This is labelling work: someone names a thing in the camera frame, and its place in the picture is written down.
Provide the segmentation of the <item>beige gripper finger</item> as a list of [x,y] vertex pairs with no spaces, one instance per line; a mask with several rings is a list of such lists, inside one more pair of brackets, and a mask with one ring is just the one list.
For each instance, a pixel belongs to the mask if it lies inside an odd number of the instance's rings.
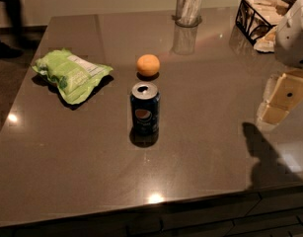
[[259,119],[272,125],[279,124],[303,101],[303,79],[286,73],[272,75],[267,80]]
[[303,69],[293,68],[286,72],[289,77],[301,78],[303,79]]

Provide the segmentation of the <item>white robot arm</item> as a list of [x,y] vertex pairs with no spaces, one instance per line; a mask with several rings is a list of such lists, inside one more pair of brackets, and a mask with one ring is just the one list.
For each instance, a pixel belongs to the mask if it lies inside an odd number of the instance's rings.
[[275,58],[288,70],[271,75],[265,85],[258,117],[277,125],[303,101],[303,0],[296,0],[277,26]]

